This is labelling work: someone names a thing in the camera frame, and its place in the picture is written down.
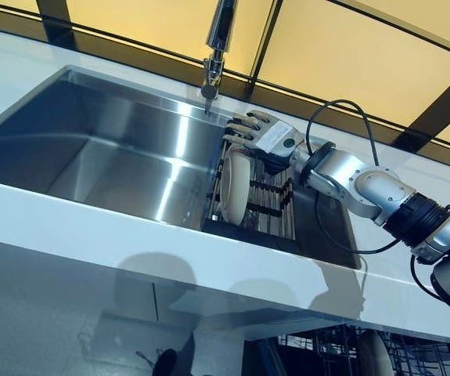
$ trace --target sink wall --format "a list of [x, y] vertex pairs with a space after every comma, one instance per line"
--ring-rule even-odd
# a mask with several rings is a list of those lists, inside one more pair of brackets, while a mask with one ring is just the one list
[[0, 183], [199, 230], [225, 117], [67, 70], [0, 120]]

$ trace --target dish rack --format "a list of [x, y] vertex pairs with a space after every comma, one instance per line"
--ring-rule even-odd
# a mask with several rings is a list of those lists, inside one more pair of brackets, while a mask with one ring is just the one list
[[[318, 373], [310, 375], [359, 376], [357, 340], [363, 331], [359, 327], [340, 325], [283, 335], [277, 338], [277, 349], [304, 349], [307, 357], [316, 356], [321, 366]], [[384, 331], [377, 333], [387, 348], [395, 376], [450, 376], [450, 343]]]
[[251, 232], [262, 233], [283, 240], [296, 240], [293, 209], [293, 170], [280, 172], [270, 176], [265, 172], [263, 163], [251, 157], [251, 180], [247, 209], [239, 228], [225, 223], [220, 210], [221, 172], [224, 159], [230, 143], [224, 141], [221, 146], [220, 158], [216, 167], [212, 191], [207, 195], [209, 200], [207, 216], [203, 230], [218, 233], [234, 232], [235, 237], [254, 237]]

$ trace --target robotic arm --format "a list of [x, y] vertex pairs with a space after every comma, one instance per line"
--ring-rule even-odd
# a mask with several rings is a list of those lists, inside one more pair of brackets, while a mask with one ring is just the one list
[[369, 218], [403, 241], [418, 262], [433, 265], [431, 283], [450, 306], [450, 205], [434, 200], [403, 183], [389, 168], [366, 164], [323, 139], [310, 138], [269, 114], [236, 115], [224, 139], [242, 145], [265, 163], [271, 175], [292, 167], [300, 183], [341, 201], [348, 210]]

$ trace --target white label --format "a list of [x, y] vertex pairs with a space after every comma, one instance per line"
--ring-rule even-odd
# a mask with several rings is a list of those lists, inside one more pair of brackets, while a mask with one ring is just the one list
[[265, 153], [270, 153], [275, 145], [279, 143], [284, 136], [290, 132], [293, 127], [284, 123], [283, 121], [277, 121], [260, 139], [257, 141], [256, 146], [263, 150]]

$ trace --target black cable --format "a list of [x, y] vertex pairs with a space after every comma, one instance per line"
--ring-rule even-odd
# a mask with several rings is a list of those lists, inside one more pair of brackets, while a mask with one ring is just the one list
[[416, 257], [414, 255], [411, 256], [411, 274], [412, 274], [412, 278], [413, 280], [416, 282], [416, 284], [419, 286], [419, 288], [421, 288], [421, 290], [425, 291], [429, 296], [431, 296], [432, 298], [436, 298], [437, 300], [440, 300], [441, 302], [443, 302], [443, 300], [441, 299], [440, 296], [434, 294], [433, 292], [431, 292], [430, 290], [428, 290], [419, 280], [418, 276], [416, 275], [416, 268], [415, 268], [415, 263], [416, 263]]
[[[351, 106], [353, 106], [355, 109], [357, 109], [358, 113], [362, 116], [362, 120], [364, 121], [364, 125], [367, 128], [367, 133], [369, 135], [369, 141], [371, 142], [371, 151], [373, 152], [373, 158], [374, 158], [374, 164], [376, 166], [380, 165], [380, 162], [378, 160], [378, 154], [376, 152], [376, 145], [374, 144], [374, 135], [373, 135], [373, 130], [371, 128], [371, 124], [369, 123], [369, 120], [367, 118], [367, 115], [365, 114], [364, 110], [355, 102], [352, 102], [350, 100], [347, 99], [336, 99], [336, 100], [332, 100], [330, 102], [327, 102], [326, 104], [324, 104], [323, 106], [321, 106], [319, 109], [317, 109], [316, 112], [313, 113], [312, 116], [310, 116], [310, 118], [308, 119], [308, 125], [306, 128], [306, 146], [308, 148], [308, 154], [313, 155], [313, 151], [311, 150], [311, 146], [310, 146], [310, 129], [311, 129], [311, 123], [315, 120], [315, 118], [317, 117], [318, 114], [320, 114], [325, 108], [327, 108], [328, 106], [332, 106], [334, 104], [337, 103], [346, 103], [349, 104]], [[326, 236], [327, 239], [329, 239], [334, 245], [336, 245], [337, 247], [350, 252], [350, 253], [356, 253], [359, 255], [375, 255], [376, 253], [381, 253], [386, 251], [387, 249], [392, 248], [393, 246], [395, 246], [396, 244], [398, 244], [400, 242], [399, 239], [395, 239], [393, 240], [391, 243], [378, 248], [378, 249], [374, 249], [372, 251], [359, 251], [358, 249], [353, 249], [353, 248], [349, 248], [349, 247], [345, 247], [344, 245], [338, 243], [337, 241], [335, 241], [330, 234], [327, 232], [327, 230], [324, 228], [324, 226], [322, 225], [322, 221], [320, 220], [320, 215], [319, 215], [319, 192], [317, 192], [315, 194], [315, 220], [317, 221], [317, 224], [319, 225], [319, 229], [323, 232], [323, 234]]]
[[326, 236], [326, 238], [329, 239], [334, 245], [336, 245], [337, 247], [339, 247], [341, 249], [344, 249], [347, 252], [356, 253], [356, 254], [359, 254], [359, 255], [375, 255], [376, 253], [381, 253], [381, 252], [386, 251], [387, 249], [392, 248], [393, 246], [395, 246], [396, 244], [398, 244], [400, 242], [399, 239], [395, 239], [391, 243], [389, 243], [389, 244], [387, 244], [387, 245], [385, 245], [385, 246], [383, 246], [381, 248], [374, 249], [372, 251], [360, 251], [358, 249], [345, 247], [344, 245], [342, 245], [342, 244], [338, 243], [337, 241], [335, 241], [330, 236], [330, 234], [327, 232], [327, 230], [324, 228], [324, 226], [322, 225], [322, 221], [320, 220], [319, 209], [318, 209], [318, 206], [319, 206], [319, 192], [317, 192], [315, 194], [315, 205], [314, 206], [315, 206], [315, 220], [317, 221], [317, 224], [319, 225], [319, 229], [323, 232], [323, 234]]
[[353, 106], [358, 111], [360, 116], [362, 116], [362, 120], [364, 121], [364, 125], [367, 128], [367, 134], [369, 135], [369, 141], [371, 142], [371, 150], [373, 152], [374, 164], [376, 166], [379, 166], [380, 163], [378, 162], [378, 154], [376, 152], [376, 146], [374, 145], [373, 130], [371, 129], [371, 124], [369, 123], [369, 119], [367, 118], [367, 115], [365, 114], [364, 110], [357, 103], [352, 102], [352, 101], [347, 100], [347, 99], [331, 100], [330, 102], [327, 102], [326, 104], [321, 106], [319, 109], [317, 109], [317, 111], [314, 112], [312, 116], [310, 116], [310, 118], [308, 119], [308, 125], [307, 125], [307, 128], [306, 128], [306, 136], [305, 136], [306, 147], [308, 148], [308, 154], [309, 155], [313, 155], [313, 150], [311, 149], [311, 146], [310, 146], [311, 123], [315, 120], [317, 115], [319, 115], [324, 109], [326, 109], [327, 107], [332, 106], [334, 104], [338, 104], [338, 103], [346, 103], [346, 104], [349, 104], [350, 106]]

